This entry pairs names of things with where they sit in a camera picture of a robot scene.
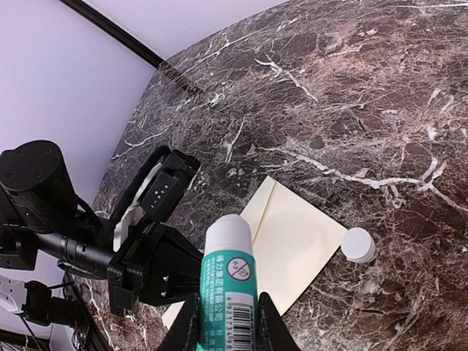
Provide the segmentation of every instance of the brown marble surface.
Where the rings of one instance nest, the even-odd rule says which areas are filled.
[[[291,1],[170,60],[200,88],[156,73],[95,208],[109,214],[168,144],[201,162],[171,225],[201,248],[273,176],[377,259],[337,252],[284,316],[302,350],[468,350],[468,6],[465,1]],[[163,308],[111,316],[83,294],[115,350],[155,350]]]

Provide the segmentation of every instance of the bottle label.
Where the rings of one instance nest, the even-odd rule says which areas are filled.
[[[218,251],[202,261],[200,342],[197,351],[254,351],[257,277],[254,258]]]

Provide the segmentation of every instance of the cardboard sheet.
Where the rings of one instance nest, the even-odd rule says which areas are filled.
[[[252,231],[258,292],[269,293],[283,315],[339,248],[346,228],[271,177],[241,216]],[[167,328],[181,307],[162,316]]]

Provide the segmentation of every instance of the bottle cap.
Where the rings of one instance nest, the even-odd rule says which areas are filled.
[[[352,228],[343,236],[341,251],[351,262],[367,263],[375,256],[375,242],[367,230]]]
[[[254,255],[250,226],[237,214],[221,217],[206,231],[204,255],[224,250],[242,251]]]

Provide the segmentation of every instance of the circular icon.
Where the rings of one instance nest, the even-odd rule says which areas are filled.
[[[227,272],[231,278],[245,282],[250,278],[250,265],[244,258],[233,258],[227,264]]]

